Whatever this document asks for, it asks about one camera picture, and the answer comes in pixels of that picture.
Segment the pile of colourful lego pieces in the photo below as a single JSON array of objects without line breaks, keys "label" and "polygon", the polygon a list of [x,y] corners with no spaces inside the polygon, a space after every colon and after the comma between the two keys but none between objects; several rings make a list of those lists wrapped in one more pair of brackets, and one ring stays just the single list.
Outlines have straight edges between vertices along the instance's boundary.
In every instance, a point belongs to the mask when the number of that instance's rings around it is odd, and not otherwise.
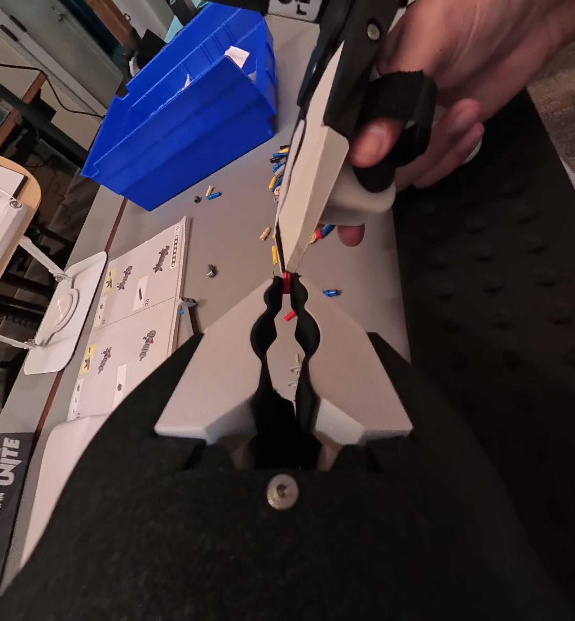
[{"label": "pile of colourful lego pieces", "polygon": [[[269,191],[274,196],[274,202],[276,203],[276,207],[278,207],[280,203],[283,174],[285,172],[289,152],[290,148],[287,145],[282,145],[280,149],[273,153],[272,157],[269,159],[269,162],[272,165],[272,178],[269,183]],[[325,237],[330,235],[330,233],[334,229],[336,229],[336,225],[333,224],[318,224],[316,226],[316,229],[314,230],[314,233],[309,239],[309,244],[315,244],[318,241],[324,239]],[[274,233],[274,226],[266,227],[260,235],[261,242],[265,242],[269,238],[271,240],[276,239],[276,234]]]}]

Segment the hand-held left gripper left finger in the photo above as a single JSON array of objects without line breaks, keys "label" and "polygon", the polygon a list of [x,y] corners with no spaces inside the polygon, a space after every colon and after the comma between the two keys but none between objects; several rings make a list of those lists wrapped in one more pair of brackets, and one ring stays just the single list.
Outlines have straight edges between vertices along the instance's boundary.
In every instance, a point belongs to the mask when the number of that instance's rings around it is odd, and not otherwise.
[{"label": "hand-held left gripper left finger", "polygon": [[252,442],[253,467],[283,466],[283,396],[268,366],[282,295],[282,279],[263,281],[201,336],[154,427],[162,437],[196,441],[185,470],[231,437]]}]

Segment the lego instruction booklet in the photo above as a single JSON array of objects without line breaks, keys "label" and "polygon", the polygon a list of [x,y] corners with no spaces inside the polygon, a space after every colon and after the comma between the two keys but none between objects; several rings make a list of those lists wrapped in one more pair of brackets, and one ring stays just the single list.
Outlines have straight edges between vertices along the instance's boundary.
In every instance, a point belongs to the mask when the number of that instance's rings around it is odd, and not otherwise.
[{"label": "lego instruction booklet", "polygon": [[20,567],[97,431],[175,350],[189,235],[184,217],[109,263],[66,420],[47,435]]}]

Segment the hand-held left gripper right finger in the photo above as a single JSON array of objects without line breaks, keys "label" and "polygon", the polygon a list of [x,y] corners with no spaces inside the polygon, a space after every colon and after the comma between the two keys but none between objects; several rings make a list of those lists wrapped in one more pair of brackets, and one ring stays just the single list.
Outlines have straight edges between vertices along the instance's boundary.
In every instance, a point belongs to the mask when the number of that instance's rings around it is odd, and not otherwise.
[{"label": "hand-held left gripper right finger", "polygon": [[291,277],[291,306],[304,354],[295,403],[312,437],[307,462],[329,470],[346,446],[409,436],[413,424],[366,330],[301,276]]}]

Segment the person's right hand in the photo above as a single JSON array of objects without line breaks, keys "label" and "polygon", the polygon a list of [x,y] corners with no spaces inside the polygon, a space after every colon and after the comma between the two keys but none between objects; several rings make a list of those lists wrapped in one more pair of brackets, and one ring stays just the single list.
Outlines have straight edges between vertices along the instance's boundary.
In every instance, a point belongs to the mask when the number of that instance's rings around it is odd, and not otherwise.
[{"label": "person's right hand", "polygon": [[443,114],[428,149],[395,173],[397,192],[427,188],[476,150],[484,122],[575,42],[575,1],[416,1],[385,39],[379,75],[423,71]]}]

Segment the partly built lego chassis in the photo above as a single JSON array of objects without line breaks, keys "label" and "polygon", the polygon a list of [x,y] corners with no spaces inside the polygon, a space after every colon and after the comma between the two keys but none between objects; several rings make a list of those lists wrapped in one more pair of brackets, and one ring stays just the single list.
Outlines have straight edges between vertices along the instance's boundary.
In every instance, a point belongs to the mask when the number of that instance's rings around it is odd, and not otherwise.
[{"label": "partly built lego chassis", "polygon": [[192,298],[180,298],[178,301],[178,338],[186,341],[199,333],[197,319],[197,300]]}]

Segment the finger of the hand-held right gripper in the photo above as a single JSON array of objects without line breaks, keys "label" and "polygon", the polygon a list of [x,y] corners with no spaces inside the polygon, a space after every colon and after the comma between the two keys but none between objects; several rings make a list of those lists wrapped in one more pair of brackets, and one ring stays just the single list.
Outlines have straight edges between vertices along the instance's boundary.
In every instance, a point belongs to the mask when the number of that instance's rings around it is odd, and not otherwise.
[{"label": "finger of the hand-held right gripper", "polygon": [[324,123],[324,114],[345,44],[330,59],[314,89],[306,136],[293,167],[286,167],[275,234],[282,272],[296,272],[345,161],[348,139]]},{"label": "finger of the hand-held right gripper", "polygon": [[307,130],[307,121],[299,120],[296,127],[294,128],[293,135],[291,138],[291,143],[289,146],[289,153],[288,153],[288,158],[287,158],[288,168],[293,167],[296,163],[296,160],[299,156],[302,142],[304,140],[304,137],[306,136],[306,130]]}]

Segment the blue plastic bin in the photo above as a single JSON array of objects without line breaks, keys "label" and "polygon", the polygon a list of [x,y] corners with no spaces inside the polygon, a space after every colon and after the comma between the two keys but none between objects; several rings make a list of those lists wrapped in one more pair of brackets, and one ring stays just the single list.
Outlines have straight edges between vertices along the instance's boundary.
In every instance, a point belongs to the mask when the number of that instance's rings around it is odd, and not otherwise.
[{"label": "blue plastic bin", "polygon": [[274,41],[208,4],[114,97],[81,174],[152,211],[274,136]]}]

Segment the black metal rail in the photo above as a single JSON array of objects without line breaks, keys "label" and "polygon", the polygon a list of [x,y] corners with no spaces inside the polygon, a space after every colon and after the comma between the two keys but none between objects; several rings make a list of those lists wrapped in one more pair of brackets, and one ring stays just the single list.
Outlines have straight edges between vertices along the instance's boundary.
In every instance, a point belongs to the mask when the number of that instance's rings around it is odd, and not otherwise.
[{"label": "black metal rail", "polygon": [[78,168],[84,167],[88,151],[55,126],[43,113],[23,102],[1,83],[0,98],[36,128],[45,142],[59,151]]}]

